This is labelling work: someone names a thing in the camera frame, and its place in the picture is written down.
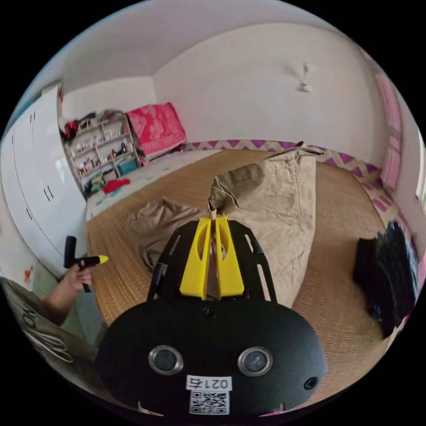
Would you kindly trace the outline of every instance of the white wardrobe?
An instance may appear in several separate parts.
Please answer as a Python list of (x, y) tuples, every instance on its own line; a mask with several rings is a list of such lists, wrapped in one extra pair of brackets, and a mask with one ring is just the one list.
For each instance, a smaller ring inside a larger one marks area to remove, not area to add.
[(50, 89), (14, 123), (1, 143), (0, 171), (9, 212), (23, 240), (56, 277), (65, 273), (67, 235), (86, 253), (86, 201), (62, 146), (58, 92)]

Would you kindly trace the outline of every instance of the teal box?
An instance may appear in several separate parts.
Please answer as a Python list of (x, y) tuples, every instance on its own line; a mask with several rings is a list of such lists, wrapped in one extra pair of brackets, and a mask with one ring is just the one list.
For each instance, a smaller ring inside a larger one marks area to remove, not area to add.
[(133, 159), (133, 160), (128, 161), (127, 163), (120, 164), (118, 166), (118, 169), (120, 171), (120, 174), (124, 175), (124, 174), (130, 173), (131, 171), (135, 170), (136, 167), (137, 167), (136, 160)]

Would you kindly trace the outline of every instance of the person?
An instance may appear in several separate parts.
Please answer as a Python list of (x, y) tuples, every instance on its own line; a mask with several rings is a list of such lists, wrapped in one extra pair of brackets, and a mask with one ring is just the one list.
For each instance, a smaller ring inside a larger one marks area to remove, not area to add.
[(83, 283), (92, 285), (91, 268), (80, 271), (78, 265), (74, 265), (56, 288), (40, 300), (19, 284), (0, 277), (6, 299), (24, 334), (55, 371), (99, 398), (138, 410), (114, 399), (100, 380), (92, 365), (97, 347), (61, 328)]

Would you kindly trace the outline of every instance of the white shelf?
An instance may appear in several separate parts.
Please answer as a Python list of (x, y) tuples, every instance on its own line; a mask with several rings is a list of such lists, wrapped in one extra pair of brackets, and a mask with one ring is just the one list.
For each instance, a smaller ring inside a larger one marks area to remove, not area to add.
[(79, 153), (77, 153), (77, 154), (73, 155), (73, 156), (72, 156), (72, 159), (74, 160), (74, 159), (76, 159), (76, 158), (83, 157), (83, 156), (84, 156), (85, 154), (87, 154), (88, 152), (96, 151), (96, 148), (102, 148), (102, 147), (103, 147), (103, 146), (105, 146), (105, 145), (108, 145), (108, 144), (110, 144), (110, 143), (112, 143), (112, 142), (117, 142), (118, 140), (120, 140), (120, 139), (122, 139), (122, 138), (128, 138), (129, 136), (131, 136), (131, 134), (130, 134), (130, 133), (125, 133), (125, 134), (121, 134), (121, 135), (119, 135), (119, 136), (114, 136), (113, 138), (108, 139), (108, 140), (107, 140), (107, 141), (105, 141), (105, 142), (98, 143), (97, 145), (92, 146), (91, 148), (86, 148), (84, 151), (80, 151)]
[[(127, 131), (127, 133), (119, 134), (119, 135), (114, 136), (113, 138), (110, 138), (110, 139), (107, 140), (106, 139), (106, 133), (107, 132), (105, 132), (105, 126), (108, 126), (108, 125), (114, 124), (114, 123), (118, 123), (118, 122), (122, 123), (122, 127), (124, 128), (124, 130)], [(71, 146), (70, 145), (67, 146), (67, 150), (68, 150), (68, 153), (69, 153), (68, 154), (69, 159), (70, 159), (70, 161), (72, 163), (72, 167), (74, 169), (73, 174), (78, 179), (80, 189), (83, 192), (84, 192), (84, 186), (90, 180), (91, 176), (94, 173), (99, 172), (105, 166), (112, 165), (115, 169), (117, 176), (121, 176), (121, 173), (120, 173), (117, 165), (119, 163), (121, 163), (123, 160), (125, 160), (126, 158), (134, 157), (134, 159), (136, 160), (136, 163), (137, 163), (137, 167), (139, 167), (139, 158), (138, 158), (138, 154), (136, 152), (136, 149), (133, 145), (133, 137), (132, 137), (132, 134), (130, 133), (130, 125), (129, 125), (129, 121), (127, 119), (127, 116), (124, 115), (120, 118), (114, 118), (112, 120), (99, 122), (99, 123), (96, 123), (95, 125), (88, 127), (87, 129), (81, 130), (77, 133), (76, 137), (74, 138), (74, 141), (76, 141), (76, 139), (81, 135), (90, 134), (91, 132), (94, 133), (96, 131), (100, 131), (102, 133), (103, 142), (97, 143), (96, 145), (92, 146), (91, 148), (86, 148), (85, 150), (80, 151), (77, 154), (72, 153), (72, 151), (71, 151), (72, 144), (71, 144)], [(107, 161), (103, 162), (102, 161), (103, 155), (102, 155), (102, 153), (99, 152), (99, 150), (106, 145), (109, 145), (111, 143), (114, 143), (114, 142), (117, 142), (117, 141), (120, 141), (120, 140), (126, 140), (128, 152), (126, 152), (124, 154), (120, 154), (117, 157), (111, 158), (111, 160), (107, 160)], [(78, 167), (78, 164), (75, 163), (75, 160), (78, 161), (79, 158), (84, 160), (84, 157), (87, 156), (89, 153), (92, 153), (92, 152), (95, 152), (95, 156), (92, 156), (92, 158), (97, 158), (101, 162), (101, 164), (99, 164), (96, 167), (93, 167), (92, 169), (90, 169), (86, 173), (80, 174), (79, 173), (80, 168)]]

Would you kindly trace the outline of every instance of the red cloth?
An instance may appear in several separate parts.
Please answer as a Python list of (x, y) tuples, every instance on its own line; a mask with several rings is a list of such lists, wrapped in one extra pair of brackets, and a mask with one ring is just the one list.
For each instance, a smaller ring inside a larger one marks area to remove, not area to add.
[(104, 185), (102, 189), (105, 194), (109, 194), (120, 189), (124, 185), (129, 185), (129, 183), (130, 179), (113, 179), (112, 181), (109, 181), (106, 185)]
[(171, 151), (186, 140), (172, 104), (146, 105), (127, 113), (147, 160)]

